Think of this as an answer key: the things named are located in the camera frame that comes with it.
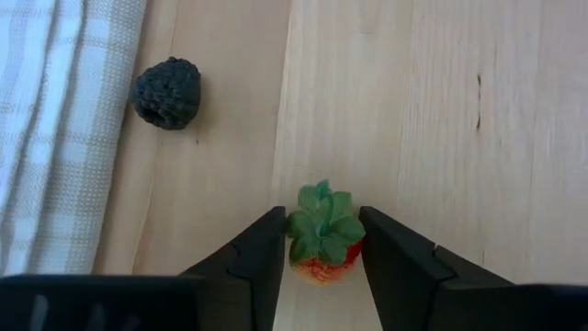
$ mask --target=light wood surface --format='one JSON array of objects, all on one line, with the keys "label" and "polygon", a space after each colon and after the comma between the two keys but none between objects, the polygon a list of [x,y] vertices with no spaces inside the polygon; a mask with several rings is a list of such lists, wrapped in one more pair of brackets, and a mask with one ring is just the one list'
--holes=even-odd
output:
[{"label": "light wood surface", "polygon": [[[132,110],[98,273],[176,274],[330,178],[517,282],[588,283],[588,1],[152,0],[137,73],[204,74],[185,131]],[[289,269],[276,330],[378,330],[361,266]]]}]

